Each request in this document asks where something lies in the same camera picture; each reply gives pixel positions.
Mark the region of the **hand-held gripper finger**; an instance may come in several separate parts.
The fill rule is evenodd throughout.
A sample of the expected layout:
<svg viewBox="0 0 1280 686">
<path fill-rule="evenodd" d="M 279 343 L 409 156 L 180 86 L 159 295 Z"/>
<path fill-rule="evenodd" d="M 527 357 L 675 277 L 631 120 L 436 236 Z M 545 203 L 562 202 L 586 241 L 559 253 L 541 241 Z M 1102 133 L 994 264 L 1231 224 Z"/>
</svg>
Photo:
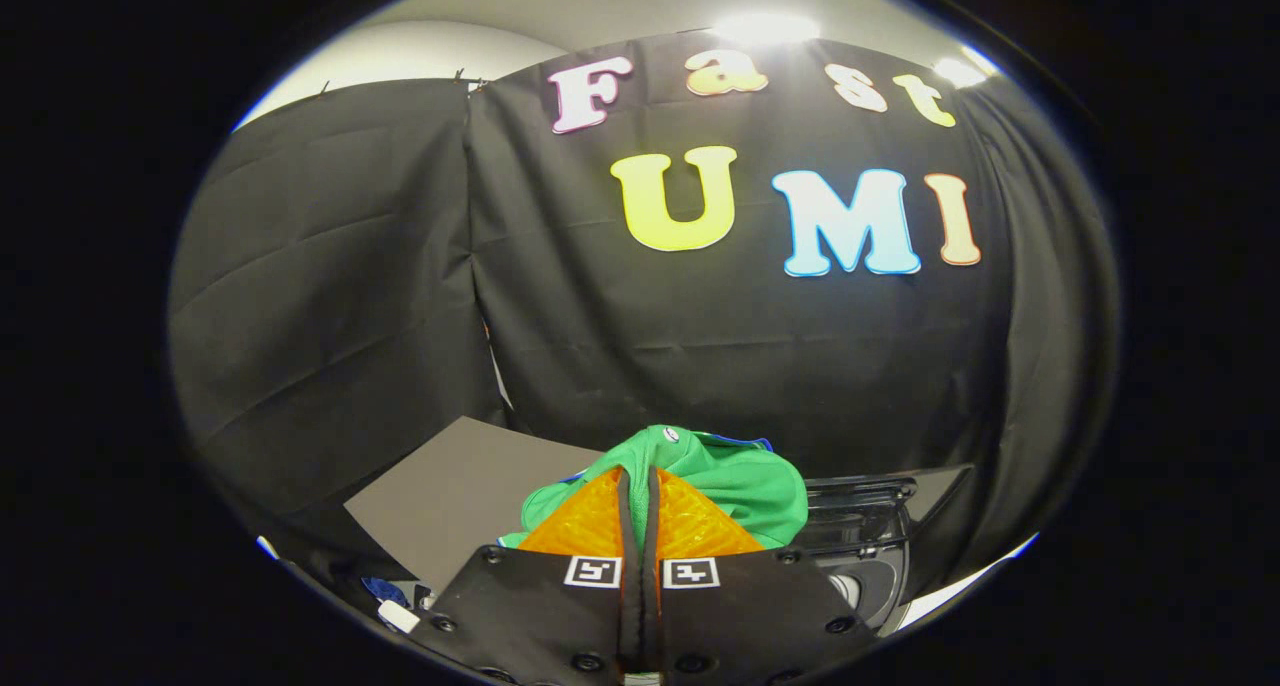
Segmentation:
<svg viewBox="0 0 1280 686">
<path fill-rule="evenodd" d="M 681 477 L 653 468 L 641 549 L 641 667 L 663 685 L 806 685 L 878 636 L 794 545 L 762 548 Z"/>
<path fill-rule="evenodd" d="M 516 548 L 477 548 L 407 640 L 480 683 L 622 685 L 643 660 L 630 485 L 611 468 Z"/>
</svg>

